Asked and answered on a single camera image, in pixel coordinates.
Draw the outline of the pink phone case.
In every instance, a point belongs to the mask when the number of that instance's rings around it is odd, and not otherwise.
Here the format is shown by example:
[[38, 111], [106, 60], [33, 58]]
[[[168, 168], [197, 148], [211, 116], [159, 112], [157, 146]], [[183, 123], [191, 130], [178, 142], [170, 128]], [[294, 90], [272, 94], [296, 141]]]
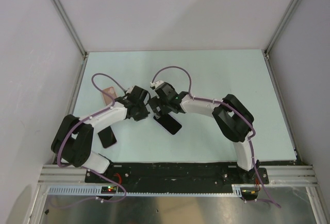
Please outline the pink phone case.
[[101, 94], [106, 106], [111, 105], [112, 101], [117, 98], [117, 93], [114, 87], [102, 89]]

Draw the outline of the black phone purple edge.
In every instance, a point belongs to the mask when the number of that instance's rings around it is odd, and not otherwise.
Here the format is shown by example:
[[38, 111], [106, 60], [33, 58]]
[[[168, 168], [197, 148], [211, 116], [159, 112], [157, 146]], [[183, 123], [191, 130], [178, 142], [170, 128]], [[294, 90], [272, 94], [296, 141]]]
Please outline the black phone purple edge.
[[117, 138], [116, 138], [111, 126], [108, 126], [107, 128], [101, 130], [97, 134], [101, 141], [102, 147], [105, 149], [107, 149], [117, 143]]

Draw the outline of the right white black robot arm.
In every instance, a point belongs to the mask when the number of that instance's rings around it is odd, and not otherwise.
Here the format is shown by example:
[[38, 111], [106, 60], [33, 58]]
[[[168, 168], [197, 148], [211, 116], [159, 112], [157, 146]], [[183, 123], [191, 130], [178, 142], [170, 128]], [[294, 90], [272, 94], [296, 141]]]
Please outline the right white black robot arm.
[[237, 155], [238, 177], [244, 183], [251, 183], [257, 177], [253, 165], [254, 154], [249, 140], [255, 135], [253, 115], [236, 98], [228, 94], [221, 101], [193, 97], [188, 92], [177, 93], [167, 82], [150, 83], [156, 92], [151, 108], [155, 115], [173, 113], [193, 113], [213, 118], [223, 135], [234, 143]]

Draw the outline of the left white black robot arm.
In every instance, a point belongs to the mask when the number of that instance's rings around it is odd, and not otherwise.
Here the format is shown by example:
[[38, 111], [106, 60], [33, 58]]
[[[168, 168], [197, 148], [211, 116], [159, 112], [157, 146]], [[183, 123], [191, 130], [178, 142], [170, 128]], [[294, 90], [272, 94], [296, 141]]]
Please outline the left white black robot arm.
[[111, 125], [126, 119], [140, 121], [148, 117], [149, 111], [144, 103], [150, 94], [147, 90], [133, 86], [125, 95], [118, 97], [106, 108], [86, 117], [69, 114], [64, 117], [51, 145], [58, 159], [64, 159], [74, 167], [85, 167], [96, 172], [103, 182], [114, 178], [110, 160], [92, 150], [95, 138], [108, 141], [111, 145]]

